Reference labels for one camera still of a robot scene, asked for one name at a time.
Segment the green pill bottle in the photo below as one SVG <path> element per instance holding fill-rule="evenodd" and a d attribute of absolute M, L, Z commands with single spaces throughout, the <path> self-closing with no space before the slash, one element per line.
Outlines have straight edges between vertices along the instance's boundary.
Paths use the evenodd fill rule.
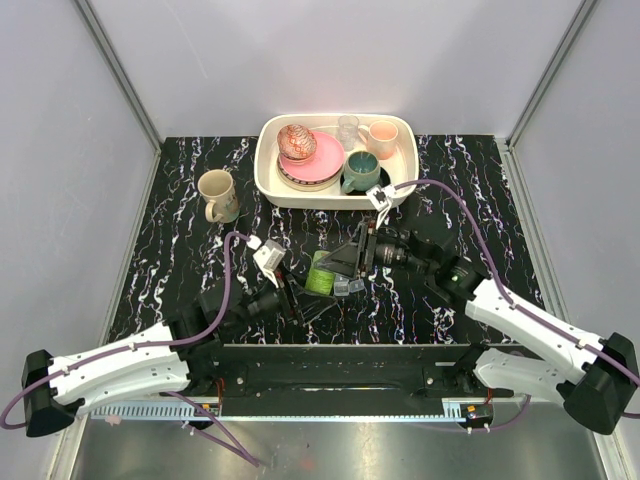
<path fill-rule="evenodd" d="M 335 274 L 324 271 L 316 266 L 316 263 L 328 255 L 326 250 L 317 250 L 313 257 L 311 266 L 306 278 L 305 289 L 322 295 L 330 295 L 333 289 Z"/>

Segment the clear weekly pill organizer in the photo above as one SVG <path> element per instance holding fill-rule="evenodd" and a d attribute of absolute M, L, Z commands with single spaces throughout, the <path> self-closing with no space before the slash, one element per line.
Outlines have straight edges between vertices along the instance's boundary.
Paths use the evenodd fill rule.
<path fill-rule="evenodd" d="M 346 297 L 350 294 L 360 292 L 365 289 L 363 279 L 351 280 L 342 275 L 335 275 L 333 283 L 333 294 L 336 297 Z"/>

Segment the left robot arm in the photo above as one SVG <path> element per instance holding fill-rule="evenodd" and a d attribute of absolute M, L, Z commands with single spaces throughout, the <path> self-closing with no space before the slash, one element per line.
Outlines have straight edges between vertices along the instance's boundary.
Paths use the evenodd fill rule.
<path fill-rule="evenodd" d="M 143 395 L 205 396 L 222 382 L 213 351 L 238 331 L 273 316 L 300 327 L 336 303 L 333 296 L 305 289 L 291 273 L 278 273 L 275 282 L 249 291 L 237 281 L 220 281 L 123 340 L 67 356 L 32 352 L 22 376 L 26 434 L 57 433 L 80 415 Z"/>

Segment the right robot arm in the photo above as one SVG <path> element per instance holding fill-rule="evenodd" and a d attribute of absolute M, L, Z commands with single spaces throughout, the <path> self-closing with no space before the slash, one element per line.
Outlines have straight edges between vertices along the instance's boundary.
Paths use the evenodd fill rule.
<path fill-rule="evenodd" d="M 458 255 L 450 238 L 427 228 L 381 233 L 362 222 L 355 235 L 314 263 L 315 268 L 360 279 L 376 267 L 423 277 L 429 291 L 449 308 L 506 334 L 532 357 L 475 347 L 454 371 L 454 384 L 466 396 L 505 389 L 562 406 L 581 426 L 610 435 L 639 387 L 633 342 L 608 338 L 572 326 L 508 290 L 495 269 Z"/>

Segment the striped rim ceramic plate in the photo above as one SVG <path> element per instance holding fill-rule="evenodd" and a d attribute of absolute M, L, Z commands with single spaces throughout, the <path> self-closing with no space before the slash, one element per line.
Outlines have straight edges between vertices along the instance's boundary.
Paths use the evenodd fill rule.
<path fill-rule="evenodd" d="M 307 192 L 316 192 L 333 185 L 340 177 L 343 163 L 330 160 L 306 160 L 295 162 L 284 155 L 279 155 L 276 172 L 280 180 L 287 186 Z"/>

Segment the black saucer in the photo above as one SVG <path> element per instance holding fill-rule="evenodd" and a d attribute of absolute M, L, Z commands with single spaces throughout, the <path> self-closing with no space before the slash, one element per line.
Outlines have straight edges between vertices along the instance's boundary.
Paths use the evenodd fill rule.
<path fill-rule="evenodd" d="M 378 185 L 386 187 L 391 184 L 387 171 L 380 167 L 377 178 L 372 173 L 352 173 L 342 174 L 340 178 L 340 192 L 347 196 L 364 196 L 371 187 Z"/>

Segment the teal glazed ceramic mug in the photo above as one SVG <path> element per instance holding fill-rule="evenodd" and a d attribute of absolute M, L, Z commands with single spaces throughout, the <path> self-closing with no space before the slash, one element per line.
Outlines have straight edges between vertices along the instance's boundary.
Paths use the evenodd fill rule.
<path fill-rule="evenodd" d="M 346 160 L 342 172 L 341 192 L 365 192 L 374 187 L 380 178 L 380 163 L 377 157 L 366 151 L 356 151 Z"/>

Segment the white rectangular dish tub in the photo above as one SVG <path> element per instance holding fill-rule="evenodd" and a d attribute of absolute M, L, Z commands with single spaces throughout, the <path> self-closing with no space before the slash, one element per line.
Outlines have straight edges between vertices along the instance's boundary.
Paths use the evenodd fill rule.
<path fill-rule="evenodd" d="M 287 184 L 276 166 L 277 133 L 287 124 L 302 124 L 312 130 L 331 136 L 338 131 L 342 113 L 294 113 L 278 115 L 268 120 L 258 137 L 254 159 L 254 181 L 257 189 L 275 206 L 312 210 L 371 210 L 373 205 L 364 195 L 344 195 L 340 182 L 316 191 L 300 191 Z M 381 162 L 390 183 L 400 184 L 416 180 L 420 173 L 420 160 L 414 132 L 403 119 L 383 114 L 356 115 L 362 125 L 388 121 L 398 128 L 398 138 L 392 157 Z"/>

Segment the pink ceramic plate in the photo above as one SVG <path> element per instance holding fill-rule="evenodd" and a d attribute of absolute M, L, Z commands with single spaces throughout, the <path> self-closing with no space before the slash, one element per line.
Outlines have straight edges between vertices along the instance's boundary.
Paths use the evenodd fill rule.
<path fill-rule="evenodd" d="M 314 132 L 316 151 L 309 160 L 296 164 L 282 154 L 278 157 L 278 169 L 289 180 L 298 184 L 320 184 L 339 174 L 345 161 L 341 143 L 324 132 Z"/>

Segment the red patterned ceramic bowl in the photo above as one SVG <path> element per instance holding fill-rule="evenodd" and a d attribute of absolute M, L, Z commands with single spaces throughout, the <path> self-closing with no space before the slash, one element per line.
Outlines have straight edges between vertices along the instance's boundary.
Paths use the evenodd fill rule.
<path fill-rule="evenodd" d="M 277 145 L 281 155 L 294 162 L 309 160 L 317 150 L 313 132 L 300 124 L 288 124 L 277 134 Z"/>

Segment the pink ceramic mug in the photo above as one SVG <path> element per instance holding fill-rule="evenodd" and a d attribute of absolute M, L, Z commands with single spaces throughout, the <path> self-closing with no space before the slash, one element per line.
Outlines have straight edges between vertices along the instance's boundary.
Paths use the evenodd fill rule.
<path fill-rule="evenodd" d="M 358 127 L 358 133 L 366 146 L 366 150 L 379 160 L 390 159 L 395 152 L 398 127 L 387 120 L 377 120 L 370 125 Z"/>

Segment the clear drinking glass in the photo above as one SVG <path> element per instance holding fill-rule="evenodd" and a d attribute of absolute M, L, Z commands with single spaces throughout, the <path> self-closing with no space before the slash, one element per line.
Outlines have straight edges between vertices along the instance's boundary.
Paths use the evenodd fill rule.
<path fill-rule="evenodd" d="M 345 151 L 354 149 L 359 138 L 359 119 L 355 115 L 343 115 L 338 119 L 337 139 Z"/>

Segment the cream illustrated ceramic mug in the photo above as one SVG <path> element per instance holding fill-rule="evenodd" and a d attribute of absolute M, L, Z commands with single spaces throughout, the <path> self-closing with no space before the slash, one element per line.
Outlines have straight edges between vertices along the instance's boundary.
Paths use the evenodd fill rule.
<path fill-rule="evenodd" d="M 232 175 L 221 169 L 204 173 L 197 182 L 205 200 L 205 218 L 209 223 L 231 223 L 237 220 L 240 209 Z"/>

